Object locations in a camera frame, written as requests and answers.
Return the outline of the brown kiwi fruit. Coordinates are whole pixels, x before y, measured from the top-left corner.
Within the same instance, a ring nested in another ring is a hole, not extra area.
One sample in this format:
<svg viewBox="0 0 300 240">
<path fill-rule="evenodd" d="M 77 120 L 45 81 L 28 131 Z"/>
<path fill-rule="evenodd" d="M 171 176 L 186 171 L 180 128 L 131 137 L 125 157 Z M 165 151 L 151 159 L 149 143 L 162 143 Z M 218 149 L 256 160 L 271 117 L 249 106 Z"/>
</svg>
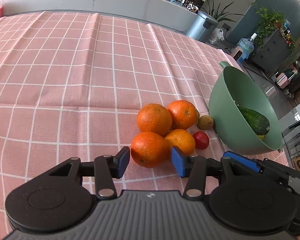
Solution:
<svg viewBox="0 0 300 240">
<path fill-rule="evenodd" d="M 215 125 L 214 119 L 209 115 L 202 115 L 197 122 L 197 126 L 201 130 L 212 129 Z"/>
</svg>

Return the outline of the dark green cucumber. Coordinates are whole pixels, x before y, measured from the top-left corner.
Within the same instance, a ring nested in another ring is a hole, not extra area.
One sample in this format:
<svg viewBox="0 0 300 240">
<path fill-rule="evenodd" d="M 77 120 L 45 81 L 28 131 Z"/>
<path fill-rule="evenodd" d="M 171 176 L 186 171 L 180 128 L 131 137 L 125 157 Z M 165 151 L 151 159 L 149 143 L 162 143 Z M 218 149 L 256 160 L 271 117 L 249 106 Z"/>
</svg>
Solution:
<svg viewBox="0 0 300 240">
<path fill-rule="evenodd" d="M 270 122 L 263 114 L 241 106 L 237 108 L 256 135 L 266 135 L 270 131 Z"/>
</svg>

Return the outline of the grey metal trash bin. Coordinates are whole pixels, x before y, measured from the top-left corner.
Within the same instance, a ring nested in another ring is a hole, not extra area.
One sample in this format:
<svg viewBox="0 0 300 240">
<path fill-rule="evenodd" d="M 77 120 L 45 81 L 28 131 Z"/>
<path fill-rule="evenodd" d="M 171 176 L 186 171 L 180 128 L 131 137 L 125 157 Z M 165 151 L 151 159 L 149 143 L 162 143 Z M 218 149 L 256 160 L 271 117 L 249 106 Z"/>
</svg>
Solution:
<svg viewBox="0 0 300 240">
<path fill-rule="evenodd" d="M 218 21 L 205 12 L 198 12 L 186 36 L 200 42 L 206 42 L 218 25 Z"/>
</svg>

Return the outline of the red tomato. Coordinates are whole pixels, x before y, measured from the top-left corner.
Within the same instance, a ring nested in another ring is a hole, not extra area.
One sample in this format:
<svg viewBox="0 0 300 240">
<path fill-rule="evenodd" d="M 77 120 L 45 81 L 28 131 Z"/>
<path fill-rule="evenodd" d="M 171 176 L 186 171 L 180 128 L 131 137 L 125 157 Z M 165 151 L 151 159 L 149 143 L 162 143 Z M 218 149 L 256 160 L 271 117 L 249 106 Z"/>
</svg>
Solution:
<svg viewBox="0 0 300 240">
<path fill-rule="evenodd" d="M 195 140 L 196 149 L 205 150 L 208 148 L 210 144 L 210 139 L 206 133 L 198 131 L 193 134 L 193 138 Z"/>
</svg>

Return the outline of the pink small heater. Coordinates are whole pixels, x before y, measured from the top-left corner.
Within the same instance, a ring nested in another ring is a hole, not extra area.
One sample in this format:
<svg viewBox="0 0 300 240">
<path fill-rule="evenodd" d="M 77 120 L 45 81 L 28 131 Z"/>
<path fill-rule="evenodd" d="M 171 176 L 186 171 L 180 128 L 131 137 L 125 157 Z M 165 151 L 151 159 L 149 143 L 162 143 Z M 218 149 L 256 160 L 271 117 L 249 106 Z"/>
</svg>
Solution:
<svg viewBox="0 0 300 240">
<path fill-rule="evenodd" d="M 240 46 L 236 46 L 231 52 L 231 56 L 234 58 L 235 61 L 238 61 L 242 55 L 243 55 L 243 48 Z"/>
</svg>

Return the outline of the green trailing plant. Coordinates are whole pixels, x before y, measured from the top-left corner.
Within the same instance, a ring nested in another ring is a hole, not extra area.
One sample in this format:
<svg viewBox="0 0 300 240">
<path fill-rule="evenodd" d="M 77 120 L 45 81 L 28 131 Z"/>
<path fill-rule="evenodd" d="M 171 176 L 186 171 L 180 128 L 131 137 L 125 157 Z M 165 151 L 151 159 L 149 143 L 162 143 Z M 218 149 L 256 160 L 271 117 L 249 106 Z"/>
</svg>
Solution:
<svg viewBox="0 0 300 240">
<path fill-rule="evenodd" d="M 289 50 L 293 52 L 295 40 L 291 35 L 290 22 L 285 19 L 284 14 L 262 6 L 259 7 L 256 13 L 261 16 L 256 28 L 256 44 L 263 48 L 265 39 L 278 30 Z"/>
</svg>

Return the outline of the potted long-leaf plant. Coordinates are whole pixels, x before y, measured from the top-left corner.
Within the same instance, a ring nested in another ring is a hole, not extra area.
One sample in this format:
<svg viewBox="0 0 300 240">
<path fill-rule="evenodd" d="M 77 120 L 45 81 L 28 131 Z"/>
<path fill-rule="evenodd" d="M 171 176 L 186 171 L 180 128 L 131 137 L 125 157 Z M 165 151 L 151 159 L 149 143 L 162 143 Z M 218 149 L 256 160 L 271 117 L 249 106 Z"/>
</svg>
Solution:
<svg viewBox="0 0 300 240">
<path fill-rule="evenodd" d="M 215 5 L 215 0 L 205 0 L 202 6 L 203 12 L 211 16 L 218 23 L 220 22 L 236 22 L 231 18 L 231 16 L 243 16 L 240 13 L 233 13 L 229 11 L 229 8 L 234 4 L 230 2 L 224 7 L 221 6 L 221 3 Z"/>
</svg>

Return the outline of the dark grey cabinet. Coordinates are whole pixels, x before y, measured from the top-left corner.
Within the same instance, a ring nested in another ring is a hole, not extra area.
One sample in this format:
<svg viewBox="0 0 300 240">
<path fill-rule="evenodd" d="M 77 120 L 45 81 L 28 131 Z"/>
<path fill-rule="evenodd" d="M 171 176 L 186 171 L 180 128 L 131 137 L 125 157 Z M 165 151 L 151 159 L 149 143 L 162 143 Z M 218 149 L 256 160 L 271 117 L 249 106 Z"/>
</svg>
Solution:
<svg viewBox="0 0 300 240">
<path fill-rule="evenodd" d="M 255 45 L 249 60 L 252 65 L 263 70 L 267 77 L 275 74 L 281 63 L 291 54 L 289 46 L 278 30 L 263 40 L 263 47 Z"/>
</svg>

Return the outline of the green plastic bowl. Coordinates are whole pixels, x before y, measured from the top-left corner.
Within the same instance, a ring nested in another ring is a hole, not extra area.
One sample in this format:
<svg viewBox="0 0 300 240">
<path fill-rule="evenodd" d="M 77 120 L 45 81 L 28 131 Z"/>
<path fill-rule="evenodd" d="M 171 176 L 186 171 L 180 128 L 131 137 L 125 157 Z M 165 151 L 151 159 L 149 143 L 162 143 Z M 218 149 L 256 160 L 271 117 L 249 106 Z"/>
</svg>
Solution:
<svg viewBox="0 0 300 240">
<path fill-rule="evenodd" d="M 209 114 L 215 131 L 235 153 L 258 155 L 282 148 L 281 128 L 275 111 L 258 85 L 240 69 L 228 62 L 223 68 L 209 99 Z M 247 108 L 265 116 L 269 132 L 260 139 L 239 110 Z"/>
</svg>

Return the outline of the white plastic bag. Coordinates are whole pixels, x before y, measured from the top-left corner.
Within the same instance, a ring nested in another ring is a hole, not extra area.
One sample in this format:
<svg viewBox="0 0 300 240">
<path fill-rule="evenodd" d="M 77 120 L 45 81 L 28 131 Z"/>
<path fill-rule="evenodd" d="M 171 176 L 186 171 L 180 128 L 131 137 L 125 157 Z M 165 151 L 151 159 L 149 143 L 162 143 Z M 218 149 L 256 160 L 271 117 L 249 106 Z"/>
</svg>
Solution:
<svg viewBox="0 0 300 240">
<path fill-rule="evenodd" d="M 223 33 L 223 30 L 222 29 L 219 29 L 219 28 L 216 28 L 211 36 L 209 37 L 209 42 L 211 44 L 217 44 L 218 42 L 220 41 L 223 41 L 224 40 L 224 33 Z"/>
</svg>

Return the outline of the blue water jug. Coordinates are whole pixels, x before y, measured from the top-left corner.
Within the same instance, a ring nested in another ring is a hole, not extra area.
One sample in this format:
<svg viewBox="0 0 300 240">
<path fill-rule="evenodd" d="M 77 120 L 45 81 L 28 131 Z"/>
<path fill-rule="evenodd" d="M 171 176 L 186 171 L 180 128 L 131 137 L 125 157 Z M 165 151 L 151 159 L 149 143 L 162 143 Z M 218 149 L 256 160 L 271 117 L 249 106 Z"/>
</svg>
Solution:
<svg viewBox="0 0 300 240">
<path fill-rule="evenodd" d="M 254 50 L 254 40 L 257 37 L 257 33 L 253 33 L 250 38 L 241 38 L 237 43 L 243 50 L 241 57 L 239 58 L 239 62 L 243 62 L 247 59 L 250 53 Z"/>
</svg>

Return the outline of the orange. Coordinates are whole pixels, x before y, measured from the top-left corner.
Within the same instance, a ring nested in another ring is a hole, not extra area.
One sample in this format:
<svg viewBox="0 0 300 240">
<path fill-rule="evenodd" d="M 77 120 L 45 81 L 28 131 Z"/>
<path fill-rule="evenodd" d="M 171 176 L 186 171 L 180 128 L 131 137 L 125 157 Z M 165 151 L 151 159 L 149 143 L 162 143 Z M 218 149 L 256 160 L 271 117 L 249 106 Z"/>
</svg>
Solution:
<svg viewBox="0 0 300 240">
<path fill-rule="evenodd" d="M 172 117 L 172 129 L 188 129 L 193 126 L 199 118 L 195 106 L 186 100 L 171 102 L 167 110 Z"/>
<path fill-rule="evenodd" d="M 162 136 L 154 132 L 141 132 L 133 138 L 130 154 L 138 165 L 154 168 L 166 160 L 168 150 Z"/>
<path fill-rule="evenodd" d="M 195 152 L 196 142 L 193 136 L 187 130 L 172 130 L 165 136 L 165 140 L 167 142 L 169 152 L 173 146 L 180 148 L 187 156 Z"/>
<path fill-rule="evenodd" d="M 154 132 L 164 137 L 172 127 L 172 116 L 162 105 L 150 103 L 138 112 L 136 123 L 142 132 Z"/>
</svg>

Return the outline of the white marble tv bench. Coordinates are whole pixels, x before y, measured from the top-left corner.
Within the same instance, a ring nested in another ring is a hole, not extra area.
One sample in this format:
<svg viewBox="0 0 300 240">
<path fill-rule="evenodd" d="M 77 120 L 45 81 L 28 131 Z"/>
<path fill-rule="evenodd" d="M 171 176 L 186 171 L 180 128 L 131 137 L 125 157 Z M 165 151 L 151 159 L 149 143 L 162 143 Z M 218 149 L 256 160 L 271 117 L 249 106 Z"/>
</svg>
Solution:
<svg viewBox="0 0 300 240">
<path fill-rule="evenodd" d="M 196 14 L 166 0 L 0 0 L 3 15 L 36 11 L 99 12 L 186 32 Z"/>
</svg>

